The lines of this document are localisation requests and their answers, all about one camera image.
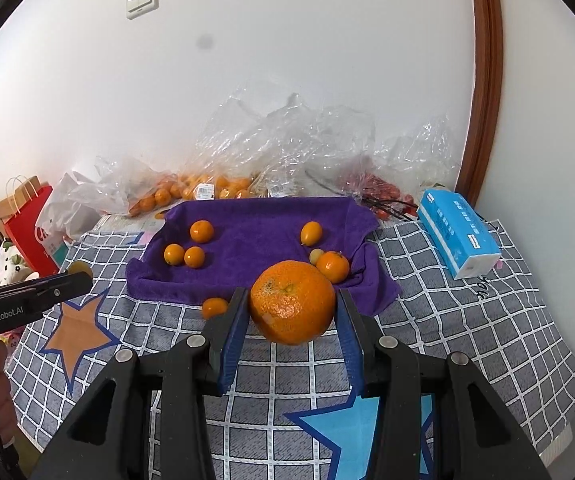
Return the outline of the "small yellow green fruit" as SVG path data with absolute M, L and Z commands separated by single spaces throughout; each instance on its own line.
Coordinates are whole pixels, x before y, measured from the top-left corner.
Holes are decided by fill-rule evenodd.
M 311 264 L 313 264 L 314 266 L 316 266 L 319 258 L 324 254 L 324 251 L 320 248 L 315 248 L 312 249 L 312 251 L 309 254 L 309 262 Z

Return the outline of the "medium orange mandarin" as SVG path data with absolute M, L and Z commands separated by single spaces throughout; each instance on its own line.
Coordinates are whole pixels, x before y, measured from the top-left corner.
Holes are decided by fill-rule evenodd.
M 252 319 L 264 337 L 276 344 L 298 346 L 330 326 L 335 289 L 310 263 L 281 261 L 269 266 L 250 291 Z

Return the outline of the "white wall switch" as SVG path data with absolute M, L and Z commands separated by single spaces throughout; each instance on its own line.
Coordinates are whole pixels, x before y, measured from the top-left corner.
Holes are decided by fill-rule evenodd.
M 134 20 L 157 8 L 158 0 L 125 0 L 125 14 L 128 20 Z

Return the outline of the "bag of small oranges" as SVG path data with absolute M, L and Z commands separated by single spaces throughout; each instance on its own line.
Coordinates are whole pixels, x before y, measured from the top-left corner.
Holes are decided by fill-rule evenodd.
M 115 160 L 98 157 L 94 168 L 99 179 L 80 183 L 72 197 L 102 214 L 128 216 L 140 200 L 178 177 L 173 171 L 156 171 L 131 156 Z

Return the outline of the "white plastic bag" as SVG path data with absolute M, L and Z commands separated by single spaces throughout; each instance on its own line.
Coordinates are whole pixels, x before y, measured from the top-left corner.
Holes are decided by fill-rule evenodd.
M 99 211 L 90 206 L 95 192 L 96 184 L 90 179 L 76 171 L 67 172 L 42 206 L 36 226 L 48 235 L 79 240 L 101 218 Z

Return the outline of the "small round orange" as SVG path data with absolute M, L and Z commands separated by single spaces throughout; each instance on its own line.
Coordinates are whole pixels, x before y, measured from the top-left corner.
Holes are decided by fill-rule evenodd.
M 222 315 L 227 312 L 229 307 L 229 302 L 224 298 L 213 297 L 207 298 L 202 303 L 202 317 L 204 320 L 209 320 L 214 318 L 214 316 Z

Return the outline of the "blue tissue pack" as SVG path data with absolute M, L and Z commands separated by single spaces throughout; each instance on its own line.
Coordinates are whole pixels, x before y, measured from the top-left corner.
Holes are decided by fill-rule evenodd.
M 486 224 L 459 193 L 428 188 L 417 215 L 454 280 L 485 276 L 501 258 Z

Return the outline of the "purple towel lined tray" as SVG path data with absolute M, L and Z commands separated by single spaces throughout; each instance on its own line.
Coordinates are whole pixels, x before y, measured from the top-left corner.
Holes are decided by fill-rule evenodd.
M 170 244 L 194 245 L 190 228 L 206 220 L 215 230 L 202 246 L 205 263 L 194 270 L 169 266 L 164 250 Z M 140 258 L 127 263 L 128 295 L 169 304 L 202 304 L 210 297 L 228 299 L 238 287 L 250 288 L 269 266 L 283 260 L 309 261 L 299 233 L 309 221 L 322 226 L 322 249 L 340 252 L 350 263 L 341 286 L 350 291 L 358 311 L 377 315 L 400 295 L 401 288 L 379 258 L 371 234 L 375 215 L 350 197 L 245 198 L 183 202 L 170 209 L 164 226 Z

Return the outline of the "floral white bag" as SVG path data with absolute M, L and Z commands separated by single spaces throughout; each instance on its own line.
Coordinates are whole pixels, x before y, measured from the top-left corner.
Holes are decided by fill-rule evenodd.
M 15 244 L 4 240 L 0 246 L 0 287 L 33 278 L 39 278 L 39 274 L 26 262 Z

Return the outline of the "large bumpy orange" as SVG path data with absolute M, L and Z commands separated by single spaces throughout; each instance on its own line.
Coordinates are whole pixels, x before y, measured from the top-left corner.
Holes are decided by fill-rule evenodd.
M 207 220 L 198 220 L 190 226 L 189 234 L 191 240 L 196 244 L 206 244 L 210 242 L 214 235 L 214 226 Z

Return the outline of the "oval yellow kumquat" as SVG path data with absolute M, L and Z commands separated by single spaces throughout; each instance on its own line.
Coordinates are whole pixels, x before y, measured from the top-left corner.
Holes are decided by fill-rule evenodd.
M 319 222 L 308 221 L 301 228 L 301 233 L 299 233 L 299 240 L 301 244 L 307 247 L 312 247 L 317 245 L 323 235 L 323 229 Z

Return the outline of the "bag of kumquats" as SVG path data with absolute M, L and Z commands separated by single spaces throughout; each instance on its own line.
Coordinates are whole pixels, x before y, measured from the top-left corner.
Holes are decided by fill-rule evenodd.
M 318 110 L 296 92 L 253 81 L 217 107 L 181 166 L 185 200 L 304 197 Z

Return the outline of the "olive brown small fruit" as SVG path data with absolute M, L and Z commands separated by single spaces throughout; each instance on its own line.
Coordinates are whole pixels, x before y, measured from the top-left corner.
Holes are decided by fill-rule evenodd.
M 94 276 L 94 272 L 91 270 L 91 266 L 88 263 L 82 260 L 75 260 L 73 261 L 67 268 L 68 273 L 86 273 L 87 275 L 92 278 Z

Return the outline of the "bag of red tomatoes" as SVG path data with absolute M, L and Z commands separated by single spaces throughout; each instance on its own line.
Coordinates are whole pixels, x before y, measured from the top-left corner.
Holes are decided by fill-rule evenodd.
M 452 190 L 460 167 L 460 148 L 450 122 L 445 116 L 436 116 L 410 132 L 383 142 L 373 154 L 360 157 L 338 176 L 324 177 L 334 179 L 373 172 L 411 194 L 419 206 L 428 188 Z

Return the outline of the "brown wooden door frame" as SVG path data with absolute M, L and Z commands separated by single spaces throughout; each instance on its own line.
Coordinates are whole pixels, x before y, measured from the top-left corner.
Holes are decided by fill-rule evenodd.
M 475 205 L 485 181 L 501 102 L 504 36 L 501 0 L 473 0 L 474 87 L 455 190 Z

